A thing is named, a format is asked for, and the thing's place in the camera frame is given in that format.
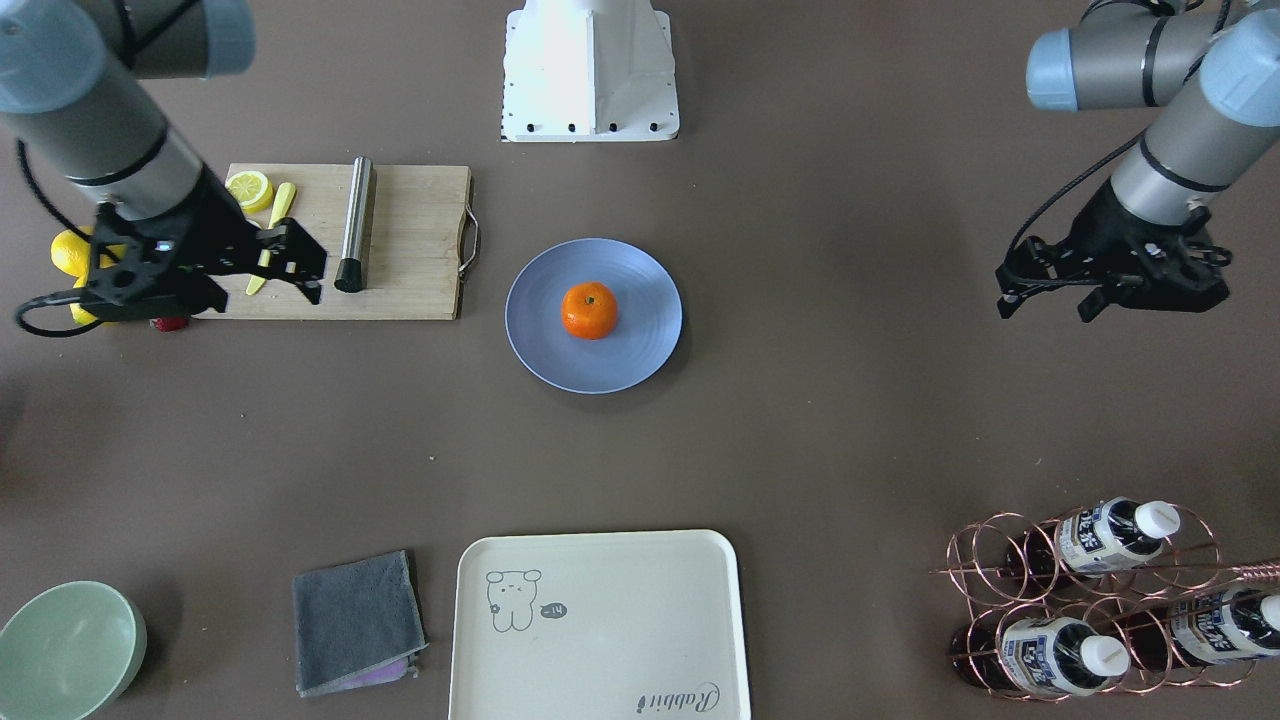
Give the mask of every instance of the bottle label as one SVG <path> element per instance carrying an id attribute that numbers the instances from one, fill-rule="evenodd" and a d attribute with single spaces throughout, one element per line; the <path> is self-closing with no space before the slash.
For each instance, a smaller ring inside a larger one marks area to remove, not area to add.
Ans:
<path id="1" fill-rule="evenodd" d="M 1057 532 L 1057 551 L 1068 568 L 1100 577 L 1111 570 L 1142 565 L 1158 555 L 1138 555 L 1111 532 L 1111 509 L 1125 500 L 1108 500 L 1062 520 Z"/>
<path id="2" fill-rule="evenodd" d="M 1070 618 L 1019 620 L 1005 628 L 1000 655 L 1014 684 L 1041 697 L 1060 697 L 1064 693 L 1093 694 L 1093 689 L 1068 682 L 1053 655 L 1059 630 L 1079 620 Z"/>
<path id="3" fill-rule="evenodd" d="M 1235 624 L 1229 603 L 1245 589 L 1231 588 L 1179 602 L 1169 623 L 1178 644 L 1211 665 L 1280 656 L 1280 650 L 1249 641 Z"/>

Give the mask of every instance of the cloth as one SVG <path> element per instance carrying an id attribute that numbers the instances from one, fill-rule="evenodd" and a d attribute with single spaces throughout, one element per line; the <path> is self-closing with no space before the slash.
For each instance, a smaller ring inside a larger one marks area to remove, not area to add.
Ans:
<path id="1" fill-rule="evenodd" d="M 404 551 L 293 578 L 293 612 L 302 697 L 398 680 L 426 647 Z"/>

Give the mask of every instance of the orange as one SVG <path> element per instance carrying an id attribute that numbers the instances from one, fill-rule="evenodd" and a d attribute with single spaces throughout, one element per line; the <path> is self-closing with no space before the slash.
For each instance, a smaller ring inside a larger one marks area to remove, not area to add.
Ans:
<path id="1" fill-rule="evenodd" d="M 576 284 L 561 302 L 561 322 L 573 337 L 600 340 L 618 324 L 618 301 L 604 283 Z"/>

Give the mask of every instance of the blue plate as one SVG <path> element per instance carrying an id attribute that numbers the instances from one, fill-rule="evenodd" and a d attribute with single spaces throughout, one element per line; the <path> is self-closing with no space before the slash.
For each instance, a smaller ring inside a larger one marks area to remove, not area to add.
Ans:
<path id="1" fill-rule="evenodd" d="M 561 301 L 579 283 L 599 281 L 618 300 L 618 324 L 602 340 L 568 334 Z M 534 258 L 507 295 L 507 340 L 529 370 L 561 389 L 600 395 L 658 372 L 676 348 L 680 292 L 639 247 L 603 237 L 563 242 Z"/>

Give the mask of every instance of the brown tabletop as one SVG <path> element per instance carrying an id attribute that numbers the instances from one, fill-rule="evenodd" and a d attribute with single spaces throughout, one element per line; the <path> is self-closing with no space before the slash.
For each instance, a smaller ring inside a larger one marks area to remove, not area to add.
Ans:
<path id="1" fill-rule="evenodd" d="M 1213 206 L 1236 260 L 1220 307 L 1084 325 L 1064 291 L 996 314 L 1016 227 L 1155 117 L 1028 104 L 1028 49 L 1083 1 L 660 3 L 682 131 L 626 146 L 498 141 L 517 1 L 251 4 L 246 74 L 145 83 L 210 167 L 470 165 L 486 242 L 456 322 L 0 323 L 0 616 L 73 579 L 132 597 L 152 647 L 104 720 L 444 717 L 457 561 L 488 536 L 722 532 L 756 717 L 1024 717 L 956 680 L 966 610 L 927 574 L 998 510 L 1160 497 L 1231 560 L 1280 555 L 1280 154 Z M 0 147 L 13 307 L 67 278 Z M 504 333 L 520 269 L 577 237 L 649 251 L 685 304 L 673 356 L 626 392 L 544 384 Z M 291 579 L 397 548 L 422 675 L 300 700 Z M 1038 712 L 1280 717 L 1277 679 Z"/>

